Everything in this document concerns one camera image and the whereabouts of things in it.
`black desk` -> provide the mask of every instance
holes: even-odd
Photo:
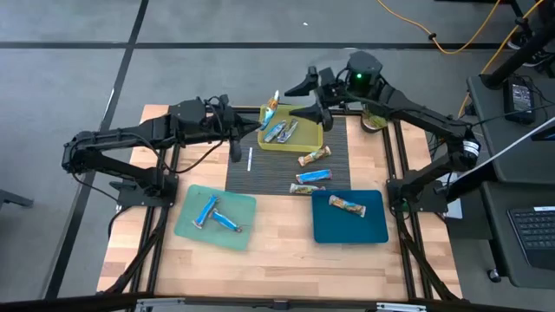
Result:
[[[534,79],[544,96],[555,100],[555,80]],[[467,80],[468,89],[480,120],[503,114],[503,91],[486,88],[479,77]],[[539,97],[534,95],[537,105]],[[555,108],[547,108],[548,118]],[[536,124],[545,120],[542,110],[536,111]],[[485,142],[493,156],[532,130],[504,118],[482,125]],[[533,268],[528,264],[511,226],[507,210],[541,205],[555,205],[555,142],[520,142],[489,165],[491,182],[480,186],[486,217],[492,230],[490,239],[493,257],[501,276],[508,276],[518,287],[555,289],[555,271]]]
[[[468,78],[467,84],[480,120],[504,113],[502,89],[486,88],[479,77]],[[542,91],[545,98],[555,101],[555,79],[537,78],[534,79],[534,84]],[[541,105],[537,94],[534,94],[534,100],[536,106]],[[555,116],[555,107],[547,107],[545,110],[548,118]],[[493,156],[499,153],[515,140],[532,131],[534,125],[540,125],[545,121],[543,109],[536,110],[535,114],[536,122],[529,127],[507,121],[505,118],[498,118],[482,124],[490,154]],[[553,142],[532,142],[531,139],[527,139],[495,159],[493,167],[499,181],[555,185],[553,157],[555,157]]]
[[[490,244],[499,274],[508,276],[518,287],[555,289],[555,271],[528,265],[507,216],[512,208],[553,205],[553,186],[484,182],[481,191],[489,212],[493,232]]]

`wooden tabletop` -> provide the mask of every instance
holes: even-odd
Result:
[[[146,105],[141,122],[166,114],[167,109],[166,105]],[[353,190],[379,190],[387,207],[388,169],[383,136],[365,133],[358,117],[345,118],[351,187]],[[392,125],[389,126],[390,132],[395,133]],[[407,123],[402,123],[402,130],[410,168],[420,169],[429,164],[424,131]],[[396,171],[400,175],[395,136],[391,137]],[[210,146],[198,144],[182,149],[178,169],[191,165]],[[157,295],[407,299],[395,220],[387,209],[389,241],[386,244],[317,244],[312,233],[310,197],[276,195],[253,195],[257,207],[246,251],[228,250],[174,235],[173,227],[190,185],[225,189],[228,150],[225,143],[193,170],[180,174],[178,196],[169,212],[161,253]],[[167,153],[168,163],[171,154],[171,151]],[[148,149],[136,147],[130,163],[146,168],[155,166],[156,158]],[[146,207],[134,207],[114,222],[98,290],[111,286],[133,259],[145,212]],[[428,261],[449,289],[461,296],[446,226],[432,213],[420,213],[419,218]],[[417,294],[422,296],[418,265],[414,259],[412,261]],[[149,256],[140,290],[146,289],[150,263]]]

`candy bar wrapper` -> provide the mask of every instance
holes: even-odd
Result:
[[[361,216],[361,218],[364,218],[364,215],[366,214],[366,206],[348,202],[347,200],[341,199],[335,195],[330,196],[330,205],[355,213]]]
[[[279,90],[276,90],[274,97],[268,100],[268,106],[264,111],[264,120],[262,121],[262,126],[259,128],[260,131],[264,131],[268,125],[270,125],[270,120],[276,113],[279,103]]]
[[[321,179],[331,179],[331,170],[326,169],[317,172],[301,173],[297,175],[297,181],[300,184],[304,184],[306,182],[314,182]]]
[[[219,213],[215,209],[212,212],[212,214],[210,215],[210,217],[213,218],[214,220],[218,221],[219,224],[222,224],[224,227],[226,227],[226,228],[228,228],[232,231],[241,232],[243,230],[240,226],[234,224],[229,218],[227,218],[223,214]]]
[[[277,137],[279,135],[279,133],[281,133],[282,130],[284,130],[285,125],[287,124],[286,120],[281,120],[279,121],[276,126],[274,126],[270,131],[268,131],[268,133],[264,136],[264,142],[266,143],[270,143],[272,140],[274,140],[275,137]]]
[[[210,216],[210,213],[212,212],[212,209],[217,201],[218,201],[218,196],[216,195],[212,195],[210,199],[208,199],[208,203],[206,203],[205,207],[200,212],[199,217],[193,220],[194,226],[198,227],[199,229],[202,229],[202,226],[205,224],[205,221]]]
[[[329,147],[325,146],[323,148],[320,148],[319,150],[312,152],[304,157],[299,157],[298,158],[298,163],[301,164],[301,166],[306,166],[307,164],[316,161],[317,159],[321,159],[324,158],[326,156],[330,156],[331,155],[331,150]]]
[[[277,143],[285,143],[297,129],[298,121],[293,118],[289,125],[278,135]]]
[[[314,185],[296,185],[291,183],[291,187],[289,188],[289,193],[291,194],[304,194],[304,195],[311,195],[313,191],[325,191],[325,187],[318,187]]]

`blue tray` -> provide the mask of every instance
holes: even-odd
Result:
[[[366,206],[364,218],[329,205],[330,195],[336,195]],[[379,191],[316,191],[312,193],[314,239],[320,244],[387,243],[382,194]]]

